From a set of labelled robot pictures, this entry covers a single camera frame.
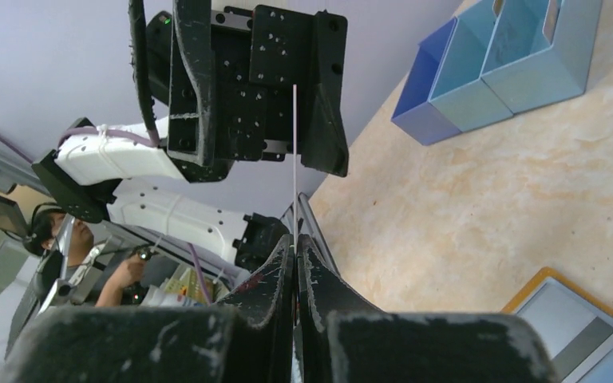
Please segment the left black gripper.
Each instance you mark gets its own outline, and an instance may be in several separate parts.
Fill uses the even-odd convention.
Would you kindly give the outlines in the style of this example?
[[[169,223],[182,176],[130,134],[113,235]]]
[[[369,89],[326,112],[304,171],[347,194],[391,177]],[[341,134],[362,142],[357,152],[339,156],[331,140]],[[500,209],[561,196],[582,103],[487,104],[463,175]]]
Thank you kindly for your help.
[[[346,177],[340,110],[348,21],[267,5],[251,10],[174,1],[144,30],[149,94],[168,107],[161,144],[190,183],[224,180],[237,161],[283,161],[292,148],[298,86],[298,158]]]

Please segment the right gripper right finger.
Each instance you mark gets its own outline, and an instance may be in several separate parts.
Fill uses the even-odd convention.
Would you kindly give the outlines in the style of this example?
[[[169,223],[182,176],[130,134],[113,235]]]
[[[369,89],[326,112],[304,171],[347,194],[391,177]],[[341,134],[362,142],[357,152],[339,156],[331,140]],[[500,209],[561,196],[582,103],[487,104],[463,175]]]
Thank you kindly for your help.
[[[328,316],[332,313],[379,312],[381,309],[363,298],[326,265],[316,242],[309,235],[298,237],[296,250],[303,380],[331,382]]]

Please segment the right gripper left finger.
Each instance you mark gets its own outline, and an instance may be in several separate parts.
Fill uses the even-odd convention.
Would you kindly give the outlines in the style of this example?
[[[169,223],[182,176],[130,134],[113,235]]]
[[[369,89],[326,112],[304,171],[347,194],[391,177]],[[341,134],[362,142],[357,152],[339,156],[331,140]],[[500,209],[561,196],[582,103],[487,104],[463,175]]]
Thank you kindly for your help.
[[[235,313],[223,382],[291,380],[294,273],[293,237],[284,235],[266,262],[220,301]]]

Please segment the thin white credit card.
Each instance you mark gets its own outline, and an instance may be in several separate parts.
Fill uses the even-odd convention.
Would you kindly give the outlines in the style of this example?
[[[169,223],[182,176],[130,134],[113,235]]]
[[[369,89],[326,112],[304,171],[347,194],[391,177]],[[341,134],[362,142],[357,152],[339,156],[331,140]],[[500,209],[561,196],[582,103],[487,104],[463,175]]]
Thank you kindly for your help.
[[[298,86],[292,85],[292,250],[295,257],[298,255],[298,240],[299,240],[299,215],[298,215],[298,130],[299,130],[299,108],[298,108]]]

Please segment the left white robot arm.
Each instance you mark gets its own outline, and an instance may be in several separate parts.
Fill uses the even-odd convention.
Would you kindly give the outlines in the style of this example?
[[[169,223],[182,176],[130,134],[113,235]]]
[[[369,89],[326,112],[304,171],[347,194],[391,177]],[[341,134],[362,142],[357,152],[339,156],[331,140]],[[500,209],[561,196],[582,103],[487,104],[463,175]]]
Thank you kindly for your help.
[[[81,118],[34,172],[77,219],[143,227],[256,269],[286,232],[279,219],[199,203],[146,178],[215,183],[237,162],[286,155],[346,176],[347,19],[175,1],[148,20],[143,2],[131,1],[129,23],[142,122],[93,126]]]

